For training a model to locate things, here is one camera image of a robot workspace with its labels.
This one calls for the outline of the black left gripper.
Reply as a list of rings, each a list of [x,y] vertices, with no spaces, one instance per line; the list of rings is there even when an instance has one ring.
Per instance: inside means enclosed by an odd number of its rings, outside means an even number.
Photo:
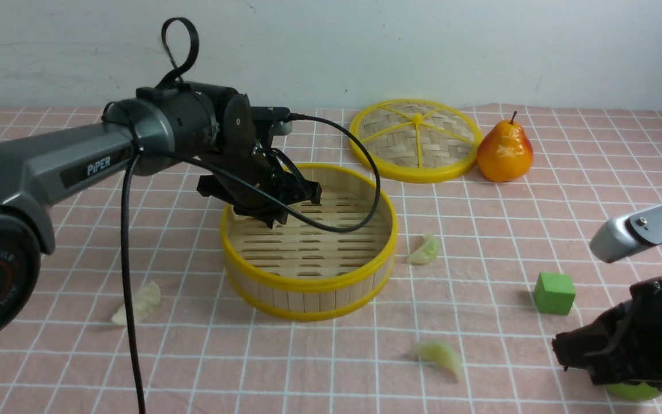
[[[201,162],[222,168],[248,185],[244,186],[214,172],[212,180],[199,180],[197,190],[202,196],[215,197],[231,204],[237,215],[255,218],[268,228],[286,224],[288,213],[260,195],[259,190],[286,205],[302,202],[320,205],[320,184],[286,171],[273,143],[273,135],[258,139],[246,158],[215,151],[199,154]]]

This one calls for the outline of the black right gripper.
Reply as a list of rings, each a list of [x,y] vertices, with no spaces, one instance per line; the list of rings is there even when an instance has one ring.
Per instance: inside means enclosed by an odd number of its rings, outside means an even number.
[[[662,278],[641,281],[630,294],[592,323],[555,336],[562,367],[585,370],[594,385],[662,382]]]

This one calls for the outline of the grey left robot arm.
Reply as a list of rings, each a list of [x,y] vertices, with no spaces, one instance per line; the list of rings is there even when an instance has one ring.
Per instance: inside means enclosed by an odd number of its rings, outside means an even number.
[[[55,251],[50,209],[118,172],[139,150],[133,170],[150,176],[177,164],[157,151],[199,158],[228,173],[202,176],[197,191],[268,226],[284,224],[281,204],[319,204],[320,184],[308,181],[272,147],[291,133],[287,108],[252,106],[231,87],[197,82],[140,87],[134,98],[108,105],[94,125],[0,142],[0,330],[21,312]]]

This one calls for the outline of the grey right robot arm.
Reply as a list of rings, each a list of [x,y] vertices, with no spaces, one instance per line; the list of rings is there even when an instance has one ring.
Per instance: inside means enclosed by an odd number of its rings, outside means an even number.
[[[662,382],[662,277],[635,283],[631,298],[592,323],[556,335],[564,369],[582,369],[594,385]]]

